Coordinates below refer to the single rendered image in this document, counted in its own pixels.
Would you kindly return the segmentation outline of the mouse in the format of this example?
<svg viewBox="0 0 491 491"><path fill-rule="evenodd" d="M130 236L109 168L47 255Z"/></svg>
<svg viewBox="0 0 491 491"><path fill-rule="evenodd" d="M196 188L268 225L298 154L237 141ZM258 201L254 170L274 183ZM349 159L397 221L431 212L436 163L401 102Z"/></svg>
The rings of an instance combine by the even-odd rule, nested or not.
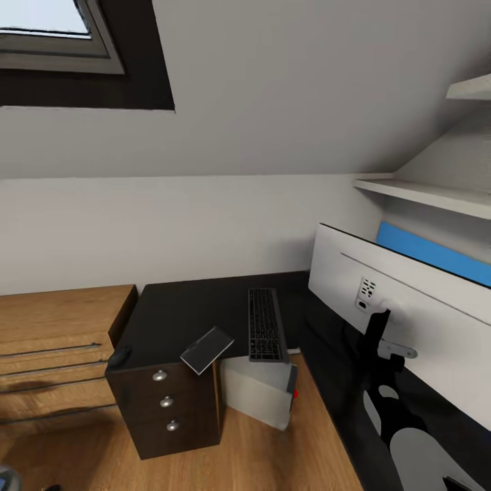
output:
<svg viewBox="0 0 491 491"><path fill-rule="evenodd" d="M128 346L122 346L117 351L114 351L113 355L111 355L108 360L109 366L117 366L120 363L124 362L126 358L129 357L130 348Z"/></svg>

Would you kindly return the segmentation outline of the notebook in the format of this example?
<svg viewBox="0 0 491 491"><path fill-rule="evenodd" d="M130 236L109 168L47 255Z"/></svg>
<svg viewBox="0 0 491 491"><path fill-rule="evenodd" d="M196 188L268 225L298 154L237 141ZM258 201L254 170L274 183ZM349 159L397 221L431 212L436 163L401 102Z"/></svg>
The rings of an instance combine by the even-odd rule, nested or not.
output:
<svg viewBox="0 0 491 491"><path fill-rule="evenodd" d="M181 359L200 375L233 342L234 339L215 327L183 353Z"/></svg>

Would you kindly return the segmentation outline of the monitor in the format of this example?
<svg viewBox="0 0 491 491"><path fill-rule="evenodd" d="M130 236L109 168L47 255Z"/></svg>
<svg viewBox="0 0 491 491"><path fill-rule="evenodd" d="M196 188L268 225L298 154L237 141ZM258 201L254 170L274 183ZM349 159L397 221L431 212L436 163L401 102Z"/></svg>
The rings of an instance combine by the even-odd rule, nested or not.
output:
<svg viewBox="0 0 491 491"><path fill-rule="evenodd" d="M352 381L370 376L346 338L345 324L375 348L389 341L415 349L405 368L454 406L401 398L440 412L464 412L491 431L491 287L318 224L308 288L340 318L355 359Z"/></svg>

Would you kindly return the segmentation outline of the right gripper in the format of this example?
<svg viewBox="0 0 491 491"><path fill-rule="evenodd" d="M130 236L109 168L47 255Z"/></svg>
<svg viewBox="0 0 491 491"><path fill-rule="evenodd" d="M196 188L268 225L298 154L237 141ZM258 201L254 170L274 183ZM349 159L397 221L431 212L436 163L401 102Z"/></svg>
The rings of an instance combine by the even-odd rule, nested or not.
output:
<svg viewBox="0 0 491 491"><path fill-rule="evenodd" d="M374 368L385 368L396 375L402 373L405 359L402 356L392 354L391 359L385 359L378 356L377 348L363 343L363 333L359 335L359 339L356 343L355 349L360 351L360 360L367 361L369 363L370 370Z"/></svg>

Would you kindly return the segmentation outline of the swivel chair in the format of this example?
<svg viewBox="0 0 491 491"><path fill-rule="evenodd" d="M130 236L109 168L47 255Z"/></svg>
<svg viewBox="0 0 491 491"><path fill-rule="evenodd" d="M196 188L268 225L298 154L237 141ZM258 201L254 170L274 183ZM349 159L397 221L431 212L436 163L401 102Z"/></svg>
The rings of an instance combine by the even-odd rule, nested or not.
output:
<svg viewBox="0 0 491 491"><path fill-rule="evenodd" d="M0 464L0 479L6 481L2 491L23 491L23 481L11 466ZM59 491L59 485L50 486L50 488L42 488L39 491Z"/></svg>

